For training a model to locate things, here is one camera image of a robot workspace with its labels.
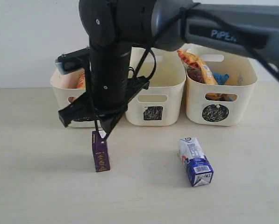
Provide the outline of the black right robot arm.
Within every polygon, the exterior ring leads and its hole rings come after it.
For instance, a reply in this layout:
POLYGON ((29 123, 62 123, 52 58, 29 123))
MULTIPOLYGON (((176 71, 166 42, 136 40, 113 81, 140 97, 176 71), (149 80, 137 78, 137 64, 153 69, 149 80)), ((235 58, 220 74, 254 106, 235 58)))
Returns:
POLYGON ((89 46, 59 56, 61 74, 85 71, 86 91, 58 112, 64 126, 93 121, 110 134, 150 77, 129 78, 131 49, 175 51, 186 43, 256 59, 279 81, 279 6, 191 0, 81 0, 89 46))

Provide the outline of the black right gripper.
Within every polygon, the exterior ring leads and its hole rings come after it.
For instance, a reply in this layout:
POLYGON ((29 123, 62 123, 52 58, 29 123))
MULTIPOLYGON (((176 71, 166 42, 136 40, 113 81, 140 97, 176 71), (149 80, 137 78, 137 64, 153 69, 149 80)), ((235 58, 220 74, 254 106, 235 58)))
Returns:
POLYGON ((84 69, 86 91, 72 103, 58 111, 59 119, 67 127, 73 120, 94 121, 109 136, 128 103, 142 90, 148 89, 148 78, 129 78, 131 46, 101 49, 84 48, 60 55, 55 64, 62 75, 84 69))

